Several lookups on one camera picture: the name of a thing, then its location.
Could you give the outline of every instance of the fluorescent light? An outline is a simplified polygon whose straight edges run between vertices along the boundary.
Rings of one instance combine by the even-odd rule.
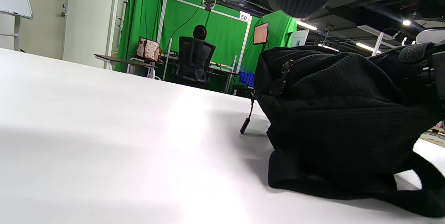
[[[337,52],[340,52],[340,50],[334,49],[334,48],[329,47],[329,46],[326,46],[326,45],[318,44],[318,46],[323,47],[323,48],[327,48],[327,49],[330,49],[330,50],[335,50],[335,51],[337,51]]]
[[[302,26],[303,28],[310,29],[310,30],[313,30],[313,31],[317,30],[317,27],[314,27],[312,25],[309,25],[309,24],[304,23],[304,22],[299,21],[299,20],[297,20],[297,26]]]
[[[361,42],[358,42],[358,43],[356,43],[356,45],[358,46],[358,47],[360,47],[360,48],[363,48],[363,49],[365,49],[365,50],[369,50],[369,51],[371,51],[371,52],[373,52],[374,51],[374,48],[373,47],[369,47],[368,45],[364,45],[364,44],[362,44]]]

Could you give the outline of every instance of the green curtain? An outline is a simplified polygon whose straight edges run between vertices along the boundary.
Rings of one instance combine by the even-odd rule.
[[[253,25],[251,32],[253,33],[253,28],[255,26],[263,23],[269,23],[269,35],[267,36],[268,43],[265,45],[266,50],[274,47],[285,47],[288,34],[297,31],[296,20],[286,15],[281,10],[262,17],[261,20]],[[262,45],[253,45],[253,36],[249,39],[250,40],[246,44],[242,67],[244,67],[244,71],[254,73]]]
[[[162,0],[128,0],[118,58],[135,56],[140,36],[156,40],[161,7]],[[114,69],[124,72],[125,65],[116,63]]]
[[[202,3],[202,0],[183,1],[197,5]],[[161,9],[162,0],[128,1],[118,58],[129,59],[134,56],[140,36],[150,40],[156,40]],[[236,18],[240,16],[239,11],[221,5],[216,5],[214,10],[232,15]],[[241,71],[255,72],[262,45],[253,45],[254,28],[263,23],[269,23],[269,36],[266,49],[284,47],[286,45],[286,36],[296,31],[297,28],[296,20],[282,11],[265,15],[261,19],[252,17]],[[206,26],[206,40],[216,45],[216,52],[213,55],[212,61],[231,66],[235,55],[238,57],[237,60],[240,59],[246,23],[216,13],[210,13],[204,9],[198,9],[174,0],[168,0],[165,9],[160,42],[162,51],[164,53],[167,51],[170,37],[173,38],[171,49],[178,51],[178,38],[180,36],[192,36],[193,29],[198,24]],[[124,72],[124,65],[116,64],[115,70]]]
[[[202,0],[183,1],[197,5],[202,4]],[[236,18],[240,16],[240,12],[221,5],[216,5],[214,11],[223,12]],[[216,45],[212,61],[231,66],[235,55],[237,60],[240,58],[247,23],[175,0],[167,1],[161,36],[162,50],[167,51],[169,40],[172,38],[171,50],[178,51],[179,37],[192,37],[193,29],[198,24],[207,28],[205,40]]]

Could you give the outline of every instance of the orange screen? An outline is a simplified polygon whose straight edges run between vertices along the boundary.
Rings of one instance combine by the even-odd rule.
[[[267,29],[269,23],[262,24],[255,27],[255,32],[253,36],[253,44],[260,44],[267,42]]]

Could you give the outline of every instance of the blue crate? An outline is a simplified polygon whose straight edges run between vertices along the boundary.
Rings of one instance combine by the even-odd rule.
[[[247,86],[253,87],[253,80],[255,74],[249,72],[240,72],[240,83],[244,83]]]

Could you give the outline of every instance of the black bag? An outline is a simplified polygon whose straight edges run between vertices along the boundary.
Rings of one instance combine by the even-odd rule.
[[[419,44],[372,58],[313,46],[262,52],[254,92],[275,149],[269,185],[445,216],[445,179],[413,151],[418,137],[445,118],[444,50]],[[394,174],[411,169],[422,189],[398,191]]]

